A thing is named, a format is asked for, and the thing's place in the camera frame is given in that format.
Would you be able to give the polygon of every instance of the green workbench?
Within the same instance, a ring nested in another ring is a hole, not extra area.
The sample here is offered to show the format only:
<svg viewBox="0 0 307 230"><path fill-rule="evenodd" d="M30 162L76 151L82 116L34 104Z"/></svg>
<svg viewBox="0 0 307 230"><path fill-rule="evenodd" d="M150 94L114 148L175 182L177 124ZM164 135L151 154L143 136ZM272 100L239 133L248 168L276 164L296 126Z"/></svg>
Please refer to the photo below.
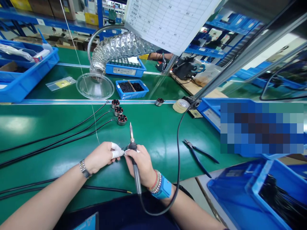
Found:
<svg viewBox="0 0 307 230"><path fill-rule="evenodd" d="M88 68L82 68L83 73L88 73ZM25 99L83 99L88 98L82 96L76 85L71 85L60 90L51 91L46 84L62 79L64 77L73 77L75 80L82 75L80 67L70 67L56 65L38 84L37 86L27 95ZM119 75L108 75L107 77L112 81L114 86L116 86L115 81L119 80L132 80L139 78L123 78ZM175 82L171 76L165 75L153 75L153 74L144 74L141 80L146 84L149 89L149 92L145 97L140 98L140 100L156 100L161 97L164 100L178 100L183 96L187 96L188 93ZM109 98L120 99L119 94L116 89L114 94Z"/></svg>
<svg viewBox="0 0 307 230"><path fill-rule="evenodd" d="M106 105L99 114L108 111ZM175 112L172 104L157 107L154 104L123 105L124 114L133 124L136 142L146 146L151 155L153 167L161 171L168 180L175 182L177 178L177 127L182 114ZM38 138L64 131L92 114L91 105L2 105L0 109L0 139L1 149L16 146ZM112 113L98 121L100 126L110 120ZM78 127L82 130L92 121ZM73 130L61 137L75 133ZM129 144L129 126L119 126L115 121L108 123L98 131L100 143L112 141L121 147ZM227 168L248 160L239 155L220 153L220 134L206 119L192 119L189 115L184 118L180 133L180 180L203 174L188 148L182 143L183 139L214 156L220 164L213 163L204 155L198 154L200 161L209 171ZM60 137L45 140L33 145L0 154L0 162L36 150L42 146L59 140ZM0 169L1 191L59 177L69 168L85 158L98 146L96 135L91 135L73 143L49 150L16 164ZM125 159L104 167L87 181L88 185L127 189L135 192L134 179L130 176ZM35 192L16 196L0 201L0 223L20 207ZM84 190L74 198L68 211L76 210L95 203L109 201L124 196L117 192Z"/></svg>
<svg viewBox="0 0 307 230"><path fill-rule="evenodd" d="M87 52L77 50L81 65L89 65L89 60L87 58ZM37 86L28 94L25 99L82 99L86 100L88 98L82 96L75 85L63 88L61 90L50 91L46 86L47 83L62 79L64 77L72 77L75 80L83 73L88 73L89 68L81 68L69 65L79 64L76 56L75 50L59 48L59 65L56 65L38 84ZM156 61L142 60L147 72L158 73L155 65ZM121 77L119 75L106 75L114 84L115 81L120 80L133 80L139 78L133 77ZM188 96L188 93L178 84L171 76L157 75L157 74L144 74L141 80L146 84L149 92L141 100L156 100L161 97L164 100L177 100L183 96ZM110 100L120 99L119 94L116 89Z"/></svg>

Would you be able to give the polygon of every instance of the pliers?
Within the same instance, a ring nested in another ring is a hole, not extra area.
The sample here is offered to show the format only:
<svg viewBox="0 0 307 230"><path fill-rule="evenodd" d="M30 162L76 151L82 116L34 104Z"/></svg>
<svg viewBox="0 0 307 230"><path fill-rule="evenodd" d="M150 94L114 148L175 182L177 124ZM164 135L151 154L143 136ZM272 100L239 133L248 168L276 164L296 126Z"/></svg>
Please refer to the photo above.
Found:
<svg viewBox="0 0 307 230"><path fill-rule="evenodd" d="M211 175L208 173L208 171L205 169L205 167L202 165L202 163L200 162L200 160L198 159L198 157L196 156L196 153L194 150L197 150L199 152L201 152L202 154L206 155L207 157L209 157L212 161L214 161L215 163L219 164L219 162L211 155L209 155L208 153L206 153L204 150L201 150L197 147L195 147L194 145L191 144L191 142L189 142L188 140L184 139L183 143L185 143L188 148L190 149L192 155L194 156L194 159L196 160L196 162L198 163L198 166L202 169L202 171L209 177L212 178Z"/></svg>

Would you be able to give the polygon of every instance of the clear plastic bottle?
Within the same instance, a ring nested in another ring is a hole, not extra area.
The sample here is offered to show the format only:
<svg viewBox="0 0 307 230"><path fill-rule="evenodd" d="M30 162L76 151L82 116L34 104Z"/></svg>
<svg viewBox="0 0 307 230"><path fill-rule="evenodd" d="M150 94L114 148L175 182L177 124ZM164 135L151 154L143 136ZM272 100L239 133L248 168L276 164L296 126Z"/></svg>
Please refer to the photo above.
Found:
<svg viewBox="0 0 307 230"><path fill-rule="evenodd" d="M43 40L43 49L49 50L50 53L53 52L52 46L45 40L44 36L42 35L41 31L38 29L39 33L41 34Z"/></svg>

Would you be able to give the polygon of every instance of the paper sheet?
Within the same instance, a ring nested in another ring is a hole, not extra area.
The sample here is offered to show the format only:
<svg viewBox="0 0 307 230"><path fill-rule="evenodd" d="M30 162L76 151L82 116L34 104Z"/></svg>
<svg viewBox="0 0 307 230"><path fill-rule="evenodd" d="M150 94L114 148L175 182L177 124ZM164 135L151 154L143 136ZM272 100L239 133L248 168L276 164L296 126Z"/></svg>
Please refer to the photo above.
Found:
<svg viewBox="0 0 307 230"><path fill-rule="evenodd" d="M129 57L128 61L137 64L138 63L138 57Z"/></svg>
<svg viewBox="0 0 307 230"><path fill-rule="evenodd" d="M220 0L129 0L125 27L173 54L181 55Z"/></svg>

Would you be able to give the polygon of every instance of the wooden board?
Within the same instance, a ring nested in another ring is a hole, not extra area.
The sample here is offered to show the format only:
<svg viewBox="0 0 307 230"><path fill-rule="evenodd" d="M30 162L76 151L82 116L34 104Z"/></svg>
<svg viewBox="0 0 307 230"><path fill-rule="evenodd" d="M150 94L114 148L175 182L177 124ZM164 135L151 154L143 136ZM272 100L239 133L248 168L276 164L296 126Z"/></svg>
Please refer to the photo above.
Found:
<svg viewBox="0 0 307 230"><path fill-rule="evenodd" d="M202 87L199 87L198 85L194 84L192 81L189 82L190 80L180 80L179 77L176 77L176 75L171 71L170 71L170 75L172 76L173 79L175 79L181 85L181 87L183 87L192 96L195 95L199 90L202 89ZM217 89L214 89L212 92L210 92L205 97L227 98L225 94L221 93Z"/></svg>

